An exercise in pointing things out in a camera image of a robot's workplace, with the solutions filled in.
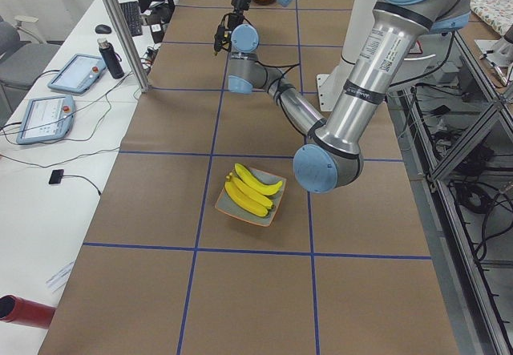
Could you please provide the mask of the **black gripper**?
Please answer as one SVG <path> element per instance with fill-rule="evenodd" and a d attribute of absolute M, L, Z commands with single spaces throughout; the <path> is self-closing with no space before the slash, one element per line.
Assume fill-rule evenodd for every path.
<path fill-rule="evenodd" d="M 224 24 L 220 24 L 218 26 L 218 32 L 216 32 L 214 36 L 214 55 L 218 55 L 221 50 L 231 49 L 231 31 Z"/>
<path fill-rule="evenodd" d="M 252 0 L 232 0 L 233 12 L 243 15 L 245 11 L 249 10 Z"/>

